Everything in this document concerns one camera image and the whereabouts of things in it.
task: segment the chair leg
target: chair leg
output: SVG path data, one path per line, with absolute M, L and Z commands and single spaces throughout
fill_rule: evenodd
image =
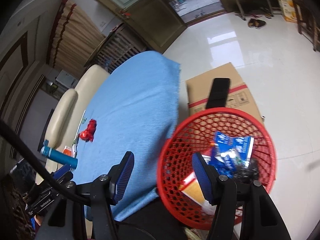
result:
M 318 28 L 317 28 L 317 23 L 316 19 L 313 17 L 313 50 L 317 50 L 317 45 L 318 45 Z
M 244 16 L 244 11 L 243 11 L 243 9 L 242 9 L 242 6 L 241 6 L 239 0 L 236 0 L 236 4 L 237 4 L 237 6 L 238 6 L 238 8 L 239 8 L 239 10 L 240 10 L 241 18 L 245 21 L 246 18 L 245 18 L 245 16 Z
M 299 15 L 297 4 L 296 4 L 295 0 L 293 0 L 293 7 L 294 7 L 294 11 L 296 12 L 296 16 L 297 16 L 298 33 L 302 34 L 301 19 L 300 19 L 300 15 Z M 306 16 L 303 16 L 303 15 L 302 15 L 301 18 L 302 19 L 308 19 Z M 308 27 L 308 20 L 306 22 L 306 26 L 307 26 L 307 29 L 310 29 L 310 27 Z
M 271 14 L 271 16 L 273 17 L 273 9 L 272 9 L 270 0 L 267 0 L 267 3 L 268 3 L 268 6 L 269 6 L 269 9 L 270 9 L 270 14 Z

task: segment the red candy wrapper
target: red candy wrapper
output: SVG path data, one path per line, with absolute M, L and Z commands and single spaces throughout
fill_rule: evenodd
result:
M 94 132 L 96 131 L 97 127 L 97 121 L 94 119 L 91 119 L 88 123 L 87 129 L 79 133 L 79 138 L 82 140 L 88 142 L 88 141 L 93 141 L 93 135 Z

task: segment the black cable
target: black cable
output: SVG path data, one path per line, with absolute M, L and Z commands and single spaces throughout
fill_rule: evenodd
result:
M 90 206 L 89 200 L 69 192 L 65 186 L 59 184 L 45 169 L 45 167 L 42 166 L 28 146 L 25 145 L 19 136 L 3 120 L 0 120 L 0 136 L 2 136 L 9 144 L 11 144 L 12 147 L 15 148 L 21 154 L 21 156 L 30 163 L 35 171 L 43 179 L 48 181 L 55 190 L 74 202 Z
M 126 223 L 126 222 L 121 222 L 121 221 L 115 221 L 117 224 L 119 225 L 125 225 L 125 226 L 129 226 L 129 227 L 133 227 L 136 228 L 137 230 L 141 231 L 142 233 L 145 233 L 147 236 L 149 236 L 151 239 L 153 240 L 157 240 L 152 234 L 150 234 L 149 232 L 147 232 L 146 230 L 134 225 L 134 224 L 130 224 L 130 223 Z

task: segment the blue tablecloth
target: blue tablecloth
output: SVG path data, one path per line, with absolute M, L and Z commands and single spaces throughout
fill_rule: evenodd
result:
M 135 55 L 101 85 L 84 117 L 97 121 L 93 142 L 79 141 L 76 184 L 91 182 L 132 151 L 135 164 L 123 199 L 112 206 L 122 221 L 157 198 L 156 166 L 160 150 L 177 124 L 179 64 L 154 51 Z

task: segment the black phone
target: black phone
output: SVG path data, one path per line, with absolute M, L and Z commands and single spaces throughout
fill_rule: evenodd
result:
M 214 107 L 225 107 L 230 87 L 230 78 L 215 78 L 212 82 L 205 109 Z

